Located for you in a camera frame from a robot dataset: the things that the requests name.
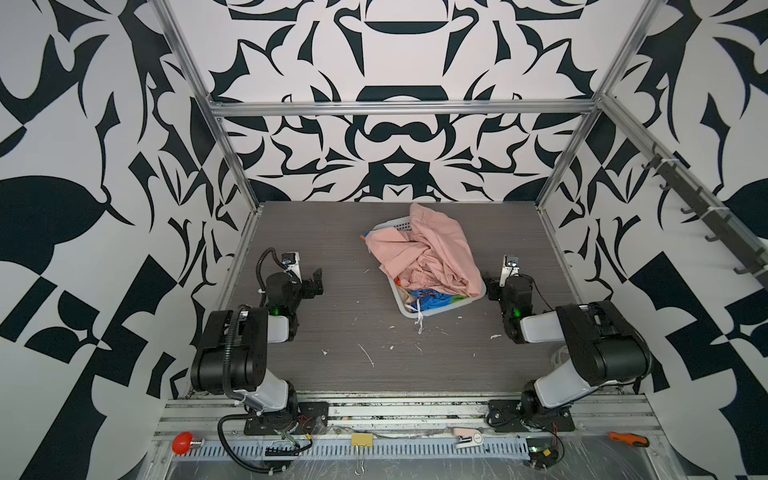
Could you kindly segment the pink shorts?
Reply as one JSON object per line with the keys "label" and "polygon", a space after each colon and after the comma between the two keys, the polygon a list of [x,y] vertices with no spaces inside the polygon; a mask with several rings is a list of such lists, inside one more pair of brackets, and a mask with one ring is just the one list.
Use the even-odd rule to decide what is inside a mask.
{"label": "pink shorts", "polygon": [[460,224],[417,203],[410,206],[409,224],[408,232],[385,227],[365,236],[380,270],[409,291],[481,297],[482,276]]}

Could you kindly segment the white plastic basket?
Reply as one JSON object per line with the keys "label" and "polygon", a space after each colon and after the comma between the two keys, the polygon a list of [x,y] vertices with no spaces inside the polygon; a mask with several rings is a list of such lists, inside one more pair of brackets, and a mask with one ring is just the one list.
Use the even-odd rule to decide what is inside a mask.
{"label": "white plastic basket", "polygon": [[[380,223],[374,226],[370,232],[364,234],[362,238],[365,240],[372,231],[390,227],[399,232],[404,232],[408,236],[411,232],[410,217],[405,216]],[[393,279],[386,275],[385,277],[392,290],[398,310],[404,317],[414,321],[468,306],[479,299],[479,297],[448,295],[434,289],[405,290],[401,288],[402,285],[400,285],[398,279]]]}

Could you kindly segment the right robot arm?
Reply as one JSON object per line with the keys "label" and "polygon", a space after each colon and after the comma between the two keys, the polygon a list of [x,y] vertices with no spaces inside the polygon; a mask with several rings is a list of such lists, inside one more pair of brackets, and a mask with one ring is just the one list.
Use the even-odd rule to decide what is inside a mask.
{"label": "right robot arm", "polygon": [[484,282],[514,343],[562,343],[568,350],[562,365],[528,384],[518,403],[519,418],[561,413],[604,386],[631,385],[650,373],[653,356],[646,341],[612,302],[564,304],[536,314],[533,278],[510,275]]}

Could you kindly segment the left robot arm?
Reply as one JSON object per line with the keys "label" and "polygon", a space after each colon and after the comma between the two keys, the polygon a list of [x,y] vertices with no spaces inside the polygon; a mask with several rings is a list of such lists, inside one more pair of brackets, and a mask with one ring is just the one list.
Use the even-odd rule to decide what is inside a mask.
{"label": "left robot arm", "polygon": [[260,414],[294,410],[295,389],[268,369],[268,346],[294,340],[300,303],[323,293],[320,269],[301,281],[289,272],[275,273],[266,280],[265,305],[211,313],[192,363],[192,388]]}

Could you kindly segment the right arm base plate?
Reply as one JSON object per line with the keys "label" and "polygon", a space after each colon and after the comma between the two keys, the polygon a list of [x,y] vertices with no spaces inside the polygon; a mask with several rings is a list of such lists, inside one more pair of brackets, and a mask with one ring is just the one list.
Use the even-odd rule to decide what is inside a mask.
{"label": "right arm base plate", "polygon": [[497,433],[576,430],[570,405],[550,409],[522,400],[490,400],[485,422]]}

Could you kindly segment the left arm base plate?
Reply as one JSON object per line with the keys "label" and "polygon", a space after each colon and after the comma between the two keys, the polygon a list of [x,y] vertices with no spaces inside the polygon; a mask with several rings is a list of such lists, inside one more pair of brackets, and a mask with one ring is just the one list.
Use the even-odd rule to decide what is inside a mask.
{"label": "left arm base plate", "polygon": [[245,421],[246,436],[265,436],[280,431],[313,433],[327,426],[330,404],[299,402],[285,409],[263,414],[249,413]]}

